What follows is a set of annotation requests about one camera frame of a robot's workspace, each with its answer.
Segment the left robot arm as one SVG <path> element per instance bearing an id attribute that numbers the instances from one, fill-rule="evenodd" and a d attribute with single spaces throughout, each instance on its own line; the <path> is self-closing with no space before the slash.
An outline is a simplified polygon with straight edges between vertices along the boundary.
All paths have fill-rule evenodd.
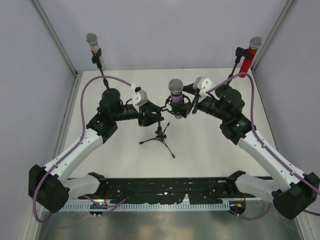
<path id="1" fill-rule="evenodd" d="M 117 89 L 105 90 L 97 114 L 83 126 L 80 137 L 43 167 L 34 165 L 30 169 L 29 196 L 52 214 L 60 211 L 67 201 L 84 195 L 104 198 L 108 187 L 103 175 L 90 172 L 70 179 L 71 173 L 115 133 L 119 121 L 137 120 L 140 127 L 148 127 L 164 120 L 161 112 L 162 108 L 149 101 L 141 89 L 133 93 L 131 104 L 122 102 Z"/>

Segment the purple glitter microphone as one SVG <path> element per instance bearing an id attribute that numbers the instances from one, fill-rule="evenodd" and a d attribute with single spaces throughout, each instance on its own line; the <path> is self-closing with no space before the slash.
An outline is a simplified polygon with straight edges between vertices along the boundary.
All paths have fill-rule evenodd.
<path id="1" fill-rule="evenodd" d="M 171 103 L 184 104 L 183 97 L 183 82 L 178 78 L 173 78 L 168 83 L 168 89 L 170 92 Z"/>

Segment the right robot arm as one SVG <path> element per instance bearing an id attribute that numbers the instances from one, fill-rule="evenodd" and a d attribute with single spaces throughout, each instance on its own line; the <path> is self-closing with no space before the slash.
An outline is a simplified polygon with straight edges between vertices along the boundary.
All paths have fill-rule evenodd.
<path id="1" fill-rule="evenodd" d="M 210 85 L 208 79 L 187 86 L 173 79 L 168 84 L 173 112 L 185 118 L 199 110 L 220 119 L 222 134 L 252 156 L 272 178 L 264 180 L 238 170 L 228 178 L 227 193 L 232 197 L 243 193 L 263 199 L 283 217 L 293 220 L 317 199 L 320 178 L 294 166 L 263 138 L 253 119 L 243 115 L 245 102 L 238 90 L 224 84 L 212 96 L 206 92 Z"/>

